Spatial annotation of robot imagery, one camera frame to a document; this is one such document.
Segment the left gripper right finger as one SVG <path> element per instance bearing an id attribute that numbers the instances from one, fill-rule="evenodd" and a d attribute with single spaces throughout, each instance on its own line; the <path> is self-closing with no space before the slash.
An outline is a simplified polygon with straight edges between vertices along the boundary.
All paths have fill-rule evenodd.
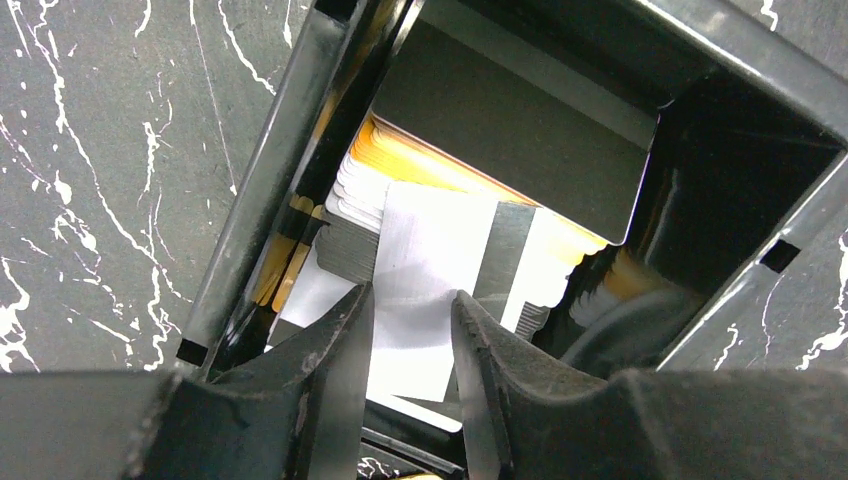
<path id="1" fill-rule="evenodd" d="M 451 307 L 472 479 L 843 479 L 843 370 L 654 372 L 601 380 Z"/>

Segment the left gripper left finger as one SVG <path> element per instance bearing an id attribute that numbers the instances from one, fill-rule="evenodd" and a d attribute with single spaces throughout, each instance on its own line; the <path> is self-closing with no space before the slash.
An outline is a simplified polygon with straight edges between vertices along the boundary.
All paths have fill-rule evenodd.
<path id="1" fill-rule="evenodd" d="M 374 295 L 212 383 L 171 371 L 5 374 L 5 479 L 353 479 Z"/>

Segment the white magnetic stripe card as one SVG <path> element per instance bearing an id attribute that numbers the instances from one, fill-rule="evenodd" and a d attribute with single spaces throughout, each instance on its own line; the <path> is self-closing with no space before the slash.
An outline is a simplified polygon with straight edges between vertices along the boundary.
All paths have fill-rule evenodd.
<path id="1" fill-rule="evenodd" d="M 451 305 L 464 291 L 508 330 L 528 302 L 520 265 L 537 210 L 520 203 L 395 182 L 373 272 L 368 389 L 440 402 L 454 365 Z"/>

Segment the black card tray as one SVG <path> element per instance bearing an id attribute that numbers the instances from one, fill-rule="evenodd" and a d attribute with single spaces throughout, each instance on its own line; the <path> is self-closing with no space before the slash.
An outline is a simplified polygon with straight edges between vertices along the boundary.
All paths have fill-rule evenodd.
<path id="1" fill-rule="evenodd" d="M 845 198 L 847 84 L 725 1 L 316 1 L 150 479 L 843 479 L 843 370 L 684 370 Z"/>

